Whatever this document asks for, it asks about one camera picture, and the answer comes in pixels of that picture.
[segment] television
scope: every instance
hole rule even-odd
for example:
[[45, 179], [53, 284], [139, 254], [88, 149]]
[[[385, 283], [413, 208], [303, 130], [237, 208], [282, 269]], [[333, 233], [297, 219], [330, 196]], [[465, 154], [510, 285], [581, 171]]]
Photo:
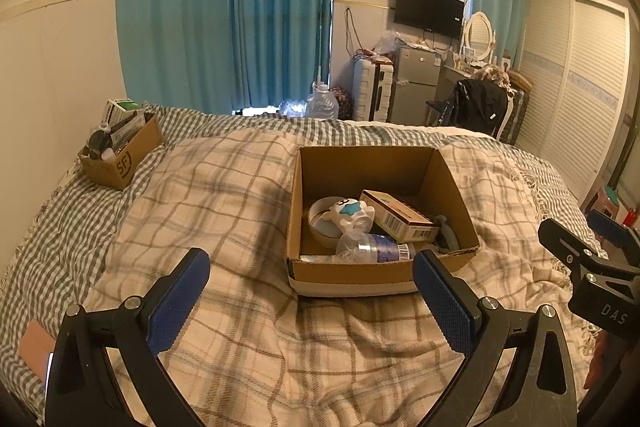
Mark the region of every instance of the television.
[[396, 0], [394, 22], [459, 39], [464, 9], [459, 0]]

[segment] metal screw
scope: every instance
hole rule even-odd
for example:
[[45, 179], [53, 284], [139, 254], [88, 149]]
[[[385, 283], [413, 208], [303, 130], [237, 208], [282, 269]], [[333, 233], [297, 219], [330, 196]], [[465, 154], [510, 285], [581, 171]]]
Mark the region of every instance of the metal screw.
[[142, 301], [140, 300], [140, 297], [129, 297], [126, 301], [124, 301], [124, 307], [127, 310], [136, 310], [138, 308], [140, 308], [140, 304], [142, 304]]
[[80, 313], [80, 306], [78, 306], [77, 304], [71, 304], [71, 306], [69, 306], [69, 308], [66, 309], [66, 315], [68, 317], [75, 317], [79, 313]]
[[542, 306], [542, 312], [549, 318], [556, 316], [556, 310], [553, 306], [549, 306], [548, 304]]
[[495, 310], [498, 307], [498, 301], [493, 297], [482, 297], [482, 299], [480, 299], [480, 302], [482, 302], [482, 306], [484, 306], [488, 310]]

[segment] cardboard box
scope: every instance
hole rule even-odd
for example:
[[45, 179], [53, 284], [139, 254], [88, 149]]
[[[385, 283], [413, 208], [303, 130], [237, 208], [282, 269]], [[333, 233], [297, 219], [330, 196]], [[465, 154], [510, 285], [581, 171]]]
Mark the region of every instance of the cardboard box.
[[153, 149], [162, 143], [162, 134], [158, 126], [158, 117], [145, 113], [145, 126], [125, 146], [111, 162], [92, 160], [86, 146], [78, 153], [87, 177], [98, 185], [123, 190], [133, 179], [139, 163]]
[[300, 295], [345, 297], [416, 291], [413, 261], [379, 264], [305, 263], [300, 255], [332, 255], [309, 230], [306, 212], [326, 196], [358, 198], [364, 189], [394, 194], [428, 216], [444, 214], [461, 250], [440, 259], [451, 272], [475, 256], [478, 236], [438, 150], [412, 146], [303, 147], [298, 152], [287, 227], [289, 283]]
[[398, 243], [436, 240], [440, 226], [391, 194], [363, 190], [360, 199], [375, 208], [374, 222]]

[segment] louvered door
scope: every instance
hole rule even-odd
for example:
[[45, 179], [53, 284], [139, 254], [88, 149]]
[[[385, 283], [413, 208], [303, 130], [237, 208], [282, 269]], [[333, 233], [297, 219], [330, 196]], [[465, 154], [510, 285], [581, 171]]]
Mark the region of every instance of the louvered door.
[[520, 72], [533, 84], [516, 144], [539, 156], [554, 115], [569, 47], [571, 0], [529, 0]]
[[582, 201], [620, 128], [628, 13], [602, 0], [530, 0], [521, 72], [533, 84], [518, 146]]

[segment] barcode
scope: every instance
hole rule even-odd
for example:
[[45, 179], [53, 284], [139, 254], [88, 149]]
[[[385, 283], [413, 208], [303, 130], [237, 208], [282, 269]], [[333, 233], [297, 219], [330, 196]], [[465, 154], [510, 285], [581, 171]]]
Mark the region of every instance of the barcode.
[[430, 229], [426, 229], [426, 230], [416, 230], [414, 232], [414, 236], [413, 237], [427, 237], [428, 235], [431, 234], [431, 230]]
[[398, 245], [398, 252], [400, 261], [408, 261], [411, 259], [409, 245]]
[[400, 232], [400, 227], [402, 227], [402, 221], [393, 214], [386, 214], [385, 226], [389, 227], [393, 232], [398, 233]]

